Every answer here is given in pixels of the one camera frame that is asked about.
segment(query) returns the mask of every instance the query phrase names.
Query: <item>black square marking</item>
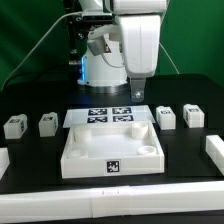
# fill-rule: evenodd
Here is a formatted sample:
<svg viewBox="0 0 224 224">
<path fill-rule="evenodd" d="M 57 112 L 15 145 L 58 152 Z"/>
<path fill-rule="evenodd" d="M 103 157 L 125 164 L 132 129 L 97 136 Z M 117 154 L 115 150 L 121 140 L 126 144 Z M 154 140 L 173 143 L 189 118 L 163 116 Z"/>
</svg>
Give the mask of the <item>black square marking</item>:
<svg viewBox="0 0 224 224">
<path fill-rule="evenodd" d="M 113 121 L 114 122 L 129 122 L 129 121 L 134 121 L 134 118 L 132 115 L 114 116 Z"/>
<path fill-rule="evenodd" d="M 106 173 L 118 174 L 120 173 L 120 161 L 106 161 Z"/>
<path fill-rule="evenodd" d="M 43 119 L 43 121 L 52 121 L 53 120 L 53 117 L 45 117 L 44 119 Z"/>
<path fill-rule="evenodd" d="M 161 114 L 171 114 L 171 111 L 170 110 L 163 110 L 163 111 L 161 111 Z"/>
<path fill-rule="evenodd" d="M 131 114 L 132 113 L 130 107 L 113 108 L 112 111 L 113 111 L 113 114 Z"/>
<path fill-rule="evenodd" d="M 190 112 L 199 112 L 199 110 L 197 108 L 194 109 L 189 109 Z"/>
<path fill-rule="evenodd" d="M 103 117 L 88 117 L 87 123 L 106 123 L 108 121 L 106 116 Z"/>
<path fill-rule="evenodd" d="M 106 115 L 107 114 L 107 109 L 91 109 L 89 110 L 88 115 L 89 116 L 96 116 L 96 115 Z"/>
<path fill-rule="evenodd" d="M 24 122 L 23 121 L 21 122 L 21 131 L 22 132 L 24 131 Z"/>
<path fill-rule="evenodd" d="M 9 123 L 15 124 L 15 123 L 19 123 L 19 121 L 20 119 L 12 119 L 11 121 L 9 121 Z"/>
</svg>

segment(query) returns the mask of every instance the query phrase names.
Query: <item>white cube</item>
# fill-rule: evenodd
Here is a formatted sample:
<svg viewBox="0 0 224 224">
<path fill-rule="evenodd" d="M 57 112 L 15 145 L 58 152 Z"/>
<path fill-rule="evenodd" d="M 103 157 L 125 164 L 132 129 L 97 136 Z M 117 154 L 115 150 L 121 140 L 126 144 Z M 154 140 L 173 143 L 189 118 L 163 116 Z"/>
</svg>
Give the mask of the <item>white cube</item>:
<svg viewBox="0 0 224 224">
<path fill-rule="evenodd" d="M 183 117 L 189 128 L 203 128 L 205 115 L 197 105 L 186 104 Z"/>
<path fill-rule="evenodd" d="M 40 137 L 52 137 L 58 128 L 58 115 L 54 112 L 44 114 L 39 122 Z"/>
<path fill-rule="evenodd" d="M 172 130 L 176 128 L 176 115 L 170 107 L 157 107 L 156 120 L 161 130 Z"/>
<path fill-rule="evenodd" d="M 27 116 L 12 116 L 3 126 L 6 139 L 20 139 L 27 129 Z"/>
</svg>

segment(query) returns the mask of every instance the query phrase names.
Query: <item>white platform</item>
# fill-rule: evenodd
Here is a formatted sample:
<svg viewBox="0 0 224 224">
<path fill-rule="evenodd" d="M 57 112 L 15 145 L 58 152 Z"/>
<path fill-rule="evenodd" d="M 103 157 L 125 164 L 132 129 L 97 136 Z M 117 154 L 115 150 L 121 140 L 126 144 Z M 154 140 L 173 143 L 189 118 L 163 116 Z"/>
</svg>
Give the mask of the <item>white platform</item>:
<svg viewBox="0 0 224 224">
<path fill-rule="evenodd" d="M 148 106 L 104 107 L 68 110 L 63 128 L 73 124 L 116 123 L 132 121 L 152 121 L 155 119 Z"/>
<path fill-rule="evenodd" d="M 224 209 L 224 181 L 0 195 L 0 223 Z"/>
<path fill-rule="evenodd" d="M 63 178 L 164 172 L 151 121 L 73 125 L 61 159 Z"/>
</svg>

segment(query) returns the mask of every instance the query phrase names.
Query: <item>small white block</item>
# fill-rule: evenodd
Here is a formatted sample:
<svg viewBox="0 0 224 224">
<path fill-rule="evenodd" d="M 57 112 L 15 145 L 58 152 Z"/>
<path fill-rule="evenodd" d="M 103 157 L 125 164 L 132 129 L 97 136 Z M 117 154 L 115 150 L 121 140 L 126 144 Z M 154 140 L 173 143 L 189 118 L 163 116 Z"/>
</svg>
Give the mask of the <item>small white block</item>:
<svg viewBox="0 0 224 224">
<path fill-rule="evenodd" d="M 206 149 L 212 161 L 224 175 L 224 142 L 218 135 L 206 137 Z"/>
<path fill-rule="evenodd" d="M 7 148 L 0 148 L 0 180 L 9 166 L 9 154 Z"/>
<path fill-rule="evenodd" d="M 39 122 L 40 137 L 52 137 L 58 128 L 58 115 L 54 112 L 44 114 Z"/>
<path fill-rule="evenodd" d="M 183 110 L 183 118 L 189 128 L 203 128 L 205 115 L 197 105 L 186 104 Z"/>
<path fill-rule="evenodd" d="M 156 120 L 161 130 L 176 129 L 176 115 L 173 113 L 170 107 L 157 107 Z"/>
<path fill-rule="evenodd" d="M 27 116 L 12 116 L 3 126 L 6 139 L 20 139 L 27 129 Z"/>
</svg>

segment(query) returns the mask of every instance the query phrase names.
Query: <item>blue light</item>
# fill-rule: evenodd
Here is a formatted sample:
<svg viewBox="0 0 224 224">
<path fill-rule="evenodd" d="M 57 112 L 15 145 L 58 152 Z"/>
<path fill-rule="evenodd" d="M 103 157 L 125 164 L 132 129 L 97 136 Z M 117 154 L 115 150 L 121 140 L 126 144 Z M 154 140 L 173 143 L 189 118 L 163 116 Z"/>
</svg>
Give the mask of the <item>blue light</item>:
<svg viewBox="0 0 224 224">
<path fill-rule="evenodd" d="M 81 81 L 85 81 L 85 63 L 84 63 L 84 58 L 82 57 L 81 59 L 81 63 L 82 63 L 82 77 L 81 77 Z"/>
</svg>

